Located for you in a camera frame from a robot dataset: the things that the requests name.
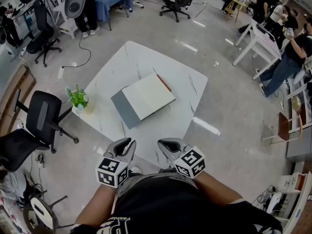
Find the white cabinet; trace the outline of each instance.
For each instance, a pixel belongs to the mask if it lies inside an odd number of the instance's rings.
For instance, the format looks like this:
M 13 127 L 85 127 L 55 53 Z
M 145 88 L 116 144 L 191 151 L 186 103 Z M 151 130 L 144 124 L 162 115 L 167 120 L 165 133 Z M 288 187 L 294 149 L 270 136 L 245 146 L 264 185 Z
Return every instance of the white cabinet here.
M 277 190 L 279 192 L 299 193 L 302 190 L 303 181 L 304 175 L 300 173 L 281 176 Z

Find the wooden chair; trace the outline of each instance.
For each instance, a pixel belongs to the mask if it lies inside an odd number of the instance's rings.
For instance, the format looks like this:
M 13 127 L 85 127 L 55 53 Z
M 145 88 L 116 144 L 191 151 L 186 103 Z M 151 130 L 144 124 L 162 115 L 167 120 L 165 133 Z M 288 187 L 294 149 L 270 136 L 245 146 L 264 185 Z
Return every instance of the wooden chair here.
M 299 119 L 299 137 L 289 139 L 289 137 L 290 137 L 289 122 L 294 120 L 294 119 L 288 120 L 280 112 L 278 114 L 278 134 L 270 136 L 270 137 L 266 137 L 266 138 L 261 138 L 261 140 L 266 140 L 266 139 L 275 138 L 275 137 L 280 137 L 280 138 L 283 139 L 282 141 L 273 142 L 273 143 L 270 144 L 270 145 L 272 145 L 272 144 L 277 144 L 277 143 L 281 143 L 281 142 L 289 142 L 289 141 L 293 141 L 293 140 L 296 140 L 296 139 L 301 139 L 303 128 L 302 128 L 302 119 L 301 119 L 300 115 L 299 115 L 298 119 Z

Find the black pants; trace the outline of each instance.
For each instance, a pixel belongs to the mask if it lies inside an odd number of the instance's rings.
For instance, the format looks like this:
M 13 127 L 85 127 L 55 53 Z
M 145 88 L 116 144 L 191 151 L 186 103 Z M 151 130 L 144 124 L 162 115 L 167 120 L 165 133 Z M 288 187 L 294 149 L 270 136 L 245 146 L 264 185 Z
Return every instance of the black pants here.
M 257 23 L 262 23 L 264 21 L 264 16 L 263 15 L 260 15 L 258 14 L 257 12 L 253 12 L 253 20 L 255 20 Z M 245 30 L 248 28 L 249 24 L 239 28 L 239 32 L 241 34 L 243 34 L 245 32 Z
M 231 1 L 232 1 L 232 0 L 225 0 L 224 5 L 223 5 L 223 7 L 222 7 L 222 10 L 225 10 L 225 8 L 228 7 L 228 5 L 230 4 Z M 235 11 L 236 6 L 237 6 L 237 3 L 235 2 L 235 3 L 232 5 L 232 8 L 231 8 L 231 9 L 232 9 L 233 11 Z
M 277 22 L 274 22 L 271 18 L 268 18 L 267 24 L 264 26 L 264 28 L 273 34 L 278 26 L 279 24 Z
M 4 27 L 6 31 L 7 42 L 11 44 L 12 46 L 17 47 L 20 44 L 20 38 L 16 31 L 13 20 L 7 18 L 6 16 L 3 16 L 2 26 Z
M 95 0 L 86 0 L 82 13 L 79 17 L 75 18 L 76 25 L 81 32 L 88 31 L 86 22 L 84 21 L 84 15 L 86 15 L 88 19 L 90 30 L 95 30 L 97 28 L 97 11 Z

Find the white pot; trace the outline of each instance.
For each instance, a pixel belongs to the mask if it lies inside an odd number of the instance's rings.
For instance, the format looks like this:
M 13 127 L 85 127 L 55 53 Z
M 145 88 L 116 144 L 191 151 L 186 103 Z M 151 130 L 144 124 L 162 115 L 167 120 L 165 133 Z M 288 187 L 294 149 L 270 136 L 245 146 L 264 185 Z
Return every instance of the white pot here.
M 74 105 L 73 105 L 73 108 L 76 110 L 76 112 L 78 114 L 90 115 L 94 110 L 94 103 L 92 100 L 89 99 L 87 106 L 85 108 L 83 108 L 81 111 L 79 111 L 79 109 L 77 107 L 75 107 Z

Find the marble table top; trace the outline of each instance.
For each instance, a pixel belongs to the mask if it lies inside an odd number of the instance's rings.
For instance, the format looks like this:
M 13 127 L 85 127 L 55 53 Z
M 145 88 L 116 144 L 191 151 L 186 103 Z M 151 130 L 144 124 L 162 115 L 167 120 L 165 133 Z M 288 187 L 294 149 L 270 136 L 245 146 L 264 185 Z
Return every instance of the marble table top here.
M 176 100 L 129 130 L 111 97 L 122 88 L 152 73 L 162 77 Z M 207 83 L 196 70 L 138 43 L 126 42 L 85 89 L 93 104 L 91 114 L 73 113 L 112 141 L 136 140 L 135 155 L 163 169 L 167 158 L 157 146 L 166 137 L 184 138 Z

